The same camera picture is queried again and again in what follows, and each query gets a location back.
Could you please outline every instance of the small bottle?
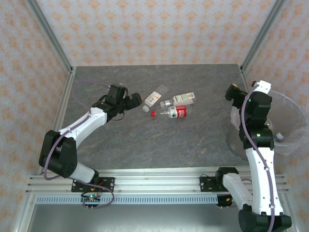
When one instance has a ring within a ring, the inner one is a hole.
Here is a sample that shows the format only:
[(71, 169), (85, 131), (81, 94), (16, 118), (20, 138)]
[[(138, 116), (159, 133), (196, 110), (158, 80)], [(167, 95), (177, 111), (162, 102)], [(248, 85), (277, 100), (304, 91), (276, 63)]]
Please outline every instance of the small bottle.
[(190, 114), (191, 112), (192, 112), (192, 106), (190, 105), (169, 106), (164, 109), (152, 111), (151, 117), (179, 118), (179, 117), (187, 117), (187, 115)]
[(161, 109), (168, 106), (176, 106), (176, 105), (191, 105), (195, 103), (196, 98), (194, 93), (185, 93), (181, 95), (176, 95), (172, 97), (170, 100), (160, 102)]
[(160, 98), (167, 94), (169, 88), (164, 85), (160, 85), (148, 98), (144, 101), (144, 106), (142, 107), (143, 111), (148, 112)]

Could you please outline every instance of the red label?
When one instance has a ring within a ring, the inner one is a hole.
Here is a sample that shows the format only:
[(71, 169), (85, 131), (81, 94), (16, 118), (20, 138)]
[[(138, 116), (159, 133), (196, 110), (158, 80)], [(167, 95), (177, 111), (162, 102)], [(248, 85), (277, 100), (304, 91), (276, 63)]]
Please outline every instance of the red label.
[(186, 117), (187, 116), (187, 110), (185, 109), (184, 105), (176, 106), (177, 110), (177, 117)]

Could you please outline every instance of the black mounting plate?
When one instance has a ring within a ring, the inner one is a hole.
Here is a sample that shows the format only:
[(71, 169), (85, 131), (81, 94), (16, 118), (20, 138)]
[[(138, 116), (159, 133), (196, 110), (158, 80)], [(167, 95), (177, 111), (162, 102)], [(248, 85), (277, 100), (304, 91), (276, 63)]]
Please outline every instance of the black mounting plate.
[(199, 178), (201, 192), (228, 192), (224, 187), (217, 185), (215, 176), (201, 176)]
[[(115, 186), (114, 177), (99, 177), (98, 179), (99, 179), (98, 184), (103, 183), (101, 184), (102, 187), (106, 187), (112, 192), (114, 191), (114, 186)], [(73, 182), (71, 192), (108, 192), (108, 191), (103, 190), (101, 188), (94, 188), (88, 185), (83, 185), (79, 182)]]

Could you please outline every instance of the aluminum frame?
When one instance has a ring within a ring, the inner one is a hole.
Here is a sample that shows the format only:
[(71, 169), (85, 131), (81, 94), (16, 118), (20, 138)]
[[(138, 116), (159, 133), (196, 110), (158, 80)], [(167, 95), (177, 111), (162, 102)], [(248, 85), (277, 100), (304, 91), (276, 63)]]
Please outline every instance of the aluminum frame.
[(47, 36), (47, 39), (51, 43), (52, 47), (54, 48), (55, 52), (60, 58), (60, 61), (62, 65), (65, 67), (67, 71), (72, 70), (72, 66), (70, 64), (70, 61), (63, 51), (57, 37), (55, 36), (51, 26), (49, 25), (46, 17), (44, 16), (38, 2), (36, 0), (26, 0), (29, 8), (32, 10), (34, 16), (37, 18), (42, 30), (44, 31), (45, 35)]
[(283, 8), (286, 0), (277, 0), (271, 9), (265, 23), (263, 24), (260, 32), (258, 33), (252, 47), (250, 48), (243, 64), (241, 65), (241, 72), (244, 74), (248, 69), (253, 61), (255, 55), (257, 54), (258, 50), (260, 49), (264, 39), (267, 37), (268, 32), (270, 31), (271, 27), (274, 25), (278, 15), (281, 13), (281, 9)]
[[(59, 130), (62, 126), (65, 110), (67, 107), (68, 99), (70, 96), (70, 90), (73, 83), (75, 69), (72, 70), (72, 66), (61, 48), (55, 34), (53, 33), (50, 25), (48, 24), (42, 10), (40, 9), (36, 0), (26, 0), (34, 15), (37, 17), (43, 31), (45, 32), (48, 40), (52, 44), (55, 52), (59, 56), (63, 66), (70, 72), (67, 78), (67, 82), (64, 87), (61, 102), (59, 104), (58, 113), (54, 123), (54, 129)], [(259, 50), (261, 44), (267, 36), (271, 26), (275, 22), (275, 19), (281, 12), (286, 0), (277, 0), (272, 8), (266, 22), (262, 26), (257, 38), (255, 39), (253, 46), (251, 47), (248, 55), (246, 56), (244, 63), (240, 67), (240, 74), (245, 84), (246, 90), (249, 91), (248, 84), (245, 78), (245, 72), (250, 66), (254, 56)], [(115, 176), (117, 182), (115, 185), (115, 193), (117, 195), (125, 194), (178, 194), (178, 195), (197, 195), (201, 194), (199, 190), (199, 179), (201, 174), (207, 174), (214, 176), (218, 167), (206, 167), (206, 168), (172, 168), (172, 169), (133, 169), (133, 170), (101, 170), (100, 175), (103, 176)], [(237, 167), (239, 174), (242, 177), (250, 178), (249, 167)], [(302, 231), (301, 224), (296, 215), (294, 209), (293, 200), (289, 193), (289, 186), (286, 183), (284, 175), (276, 175), (276, 183), (278, 188), (278, 194), (281, 199), (282, 206), (286, 214), (293, 218), (293, 226), (289, 228), (288, 232)], [(21, 210), (19, 212), (14, 232), (24, 232), (28, 230), (30, 220), (36, 200), (38, 196), (44, 193), (48, 194), (73, 194), (70, 191), (71, 180), (56, 179), (51, 182), (47, 182), (43, 179), (42, 175), (34, 175), (30, 178), (26, 196), (23, 201)], [(246, 184), (249, 191), (252, 190), (251, 184)]]
[[(114, 176), (116, 178), (114, 193), (116, 197), (130, 196), (179, 196), (179, 197), (200, 197), (213, 196), (219, 192), (201, 192), (199, 177), (202, 174), (214, 176), (218, 167), (201, 168), (162, 168), (162, 169), (119, 169), (119, 170), (98, 170), (100, 176)], [(249, 166), (237, 167), (242, 178), (251, 178)], [(296, 218), (293, 201), (291, 200), (289, 185), (283, 174), (276, 175), (277, 190), (282, 206), (286, 214), (293, 218), (293, 226), (288, 232), (299, 232), (302, 227)], [(42, 175), (33, 175), (27, 186), (26, 198), (19, 213), (14, 232), (27, 231), (34, 207), (40, 196), (78, 196), (80, 193), (72, 193), (72, 180), (58, 178), (46, 181)], [(252, 192), (251, 183), (246, 183), (247, 189)]]

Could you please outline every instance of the red bottle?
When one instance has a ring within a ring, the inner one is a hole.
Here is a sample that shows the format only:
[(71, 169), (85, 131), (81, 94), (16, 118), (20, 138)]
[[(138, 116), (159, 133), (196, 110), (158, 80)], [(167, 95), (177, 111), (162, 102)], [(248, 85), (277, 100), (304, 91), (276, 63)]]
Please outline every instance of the red bottle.
[(180, 118), (187, 117), (192, 112), (192, 106), (190, 105), (179, 105), (170, 106), (164, 109), (151, 112), (151, 117), (159, 118)]

